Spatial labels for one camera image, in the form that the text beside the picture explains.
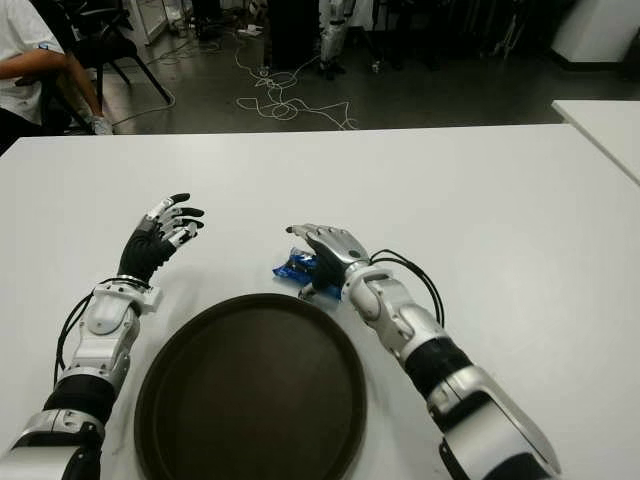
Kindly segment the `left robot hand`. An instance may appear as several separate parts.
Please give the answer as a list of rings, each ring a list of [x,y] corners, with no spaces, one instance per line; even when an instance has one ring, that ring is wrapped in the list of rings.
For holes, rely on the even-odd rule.
[[[177,250],[198,236],[205,212],[186,206],[190,198],[189,193],[171,195],[143,215],[124,246],[118,276],[148,283]]]

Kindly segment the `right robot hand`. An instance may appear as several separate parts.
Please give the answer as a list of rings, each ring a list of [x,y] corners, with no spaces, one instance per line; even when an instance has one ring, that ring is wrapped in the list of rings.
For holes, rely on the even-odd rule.
[[[316,269],[299,291],[300,299],[309,300],[329,287],[342,288],[350,271],[370,264],[367,250],[348,230],[306,223],[290,225],[285,231],[302,238],[316,256]]]

